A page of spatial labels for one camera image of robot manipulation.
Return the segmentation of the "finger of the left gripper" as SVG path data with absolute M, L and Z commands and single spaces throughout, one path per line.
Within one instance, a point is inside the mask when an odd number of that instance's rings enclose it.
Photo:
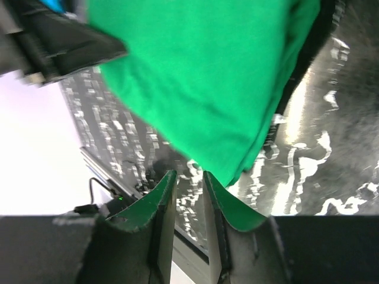
M 46 85 L 127 55 L 121 40 L 84 20 L 85 1 L 60 14 L 40 1 L 18 1 L 17 68 L 31 83 Z

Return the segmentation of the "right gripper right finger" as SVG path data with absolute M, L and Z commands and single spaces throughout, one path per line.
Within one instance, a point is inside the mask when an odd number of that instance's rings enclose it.
M 232 195 L 209 171 L 203 202 L 211 283 L 251 283 L 260 249 L 256 230 L 267 217 Z

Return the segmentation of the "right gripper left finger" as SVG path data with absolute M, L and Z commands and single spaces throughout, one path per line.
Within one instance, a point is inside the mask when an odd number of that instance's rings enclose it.
M 111 283 L 169 283 L 175 229 L 177 172 L 107 221 L 121 232 Z

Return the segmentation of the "green t-shirt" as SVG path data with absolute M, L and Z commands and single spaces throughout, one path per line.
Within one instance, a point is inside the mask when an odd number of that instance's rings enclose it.
M 224 186 L 266 139 L 319 1 L 90 1 L 91 26 L 122 40 L 110 91 Z

